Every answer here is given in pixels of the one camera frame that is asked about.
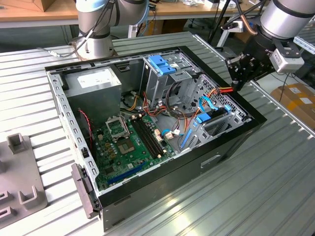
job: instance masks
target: blue plastic clip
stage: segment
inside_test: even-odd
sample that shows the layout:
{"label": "blue plastic clip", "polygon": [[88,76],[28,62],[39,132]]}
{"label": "blue plastic clip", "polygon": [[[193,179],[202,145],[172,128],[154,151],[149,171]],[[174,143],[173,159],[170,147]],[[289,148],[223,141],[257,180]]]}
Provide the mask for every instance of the blue plastic clip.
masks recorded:
{"label": "blue plastic clip", "polygon": [[150,56],[149,62],[161,75],[168,75],[176,72],[176,69],[171,67],[160,55]]}

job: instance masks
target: metal bracket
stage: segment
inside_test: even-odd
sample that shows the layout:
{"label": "metal bracket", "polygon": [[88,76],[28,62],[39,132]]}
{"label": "metal bracket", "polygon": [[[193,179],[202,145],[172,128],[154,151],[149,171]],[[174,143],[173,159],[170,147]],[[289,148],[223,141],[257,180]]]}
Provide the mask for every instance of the metal bracket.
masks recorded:
{"label": "metal bracket", "polygon": [[293,43],[293,41],[286,41],[287,47],[283,46],[283,43],[275,38],[273,38],[273,42],[277,49],[279,50],[280,54],[285,58],[300,58],[300,51],[297,46]]}
{"label": "metal bracket", "polygon": [[86,174],[84,174],[84,169],[82,169],[79,165],[73,164],[71,165],[71,168],[71,175],[78,190],[85,214],[87,215],[87,218],[92,219],[93,217],[99,215],[100,207],[98,201],[96,199],[92,199],[91,194],[93,187],[90,179],[86,176]]}

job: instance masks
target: slotted aluminum table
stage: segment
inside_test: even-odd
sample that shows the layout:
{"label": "slotted aluminum table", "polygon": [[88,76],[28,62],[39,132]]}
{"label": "slotted aluminum table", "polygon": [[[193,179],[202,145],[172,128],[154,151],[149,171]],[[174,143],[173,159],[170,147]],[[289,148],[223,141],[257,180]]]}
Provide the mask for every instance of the slotted aluminum table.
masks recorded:
{"label": "slotted aluminum table", "polygon": [[311,20],[299,34],[294,38],[294,42],[315,55],[315,22]]}
{"label": "slotted aluminum table", "polygon": [[[114,41],[119,55],[186,45],[225,80],[217,52],[188,32]],[[55,48],[69,53],[68,46]],[[103,235],[85,216],[71,178],[74,162],[44,67],[78,61],[39,50],[0,54],[0,139],[21,132],[31,143],[48,206],[1,236]],[[240,92],[268,118],[234,156],[107,232],[108,235],[312,235],[315,231],[315,140],[255,83]]]}

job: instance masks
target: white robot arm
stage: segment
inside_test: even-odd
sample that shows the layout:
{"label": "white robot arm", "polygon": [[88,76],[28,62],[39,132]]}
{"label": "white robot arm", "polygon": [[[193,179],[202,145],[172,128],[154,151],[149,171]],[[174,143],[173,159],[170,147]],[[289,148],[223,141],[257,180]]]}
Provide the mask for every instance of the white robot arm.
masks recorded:
{"label": "white robot arm", "polygon": [[77,47],[83,59],[113,55],[110,27],[139,24],[148,16],[148,0],[77,0],[80,35]]}

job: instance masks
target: cardboard box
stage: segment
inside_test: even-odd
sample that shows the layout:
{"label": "cardboard box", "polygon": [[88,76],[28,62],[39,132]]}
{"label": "cardboard box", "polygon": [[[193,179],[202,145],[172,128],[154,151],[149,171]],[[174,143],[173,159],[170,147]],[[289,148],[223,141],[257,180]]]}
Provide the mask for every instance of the cardboard box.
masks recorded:
{"label": "cardboard box", "polygon": [[[271,92],[276,100],[280,100],[282,86]],[[283,104],[291,113],[315,130],[315,95],[303,84],[287,85],[281,98]]]}
{"label": "cardboard box", "polygon": [[55,0],[0,0],[0,4],[33,11],[46,11]]}

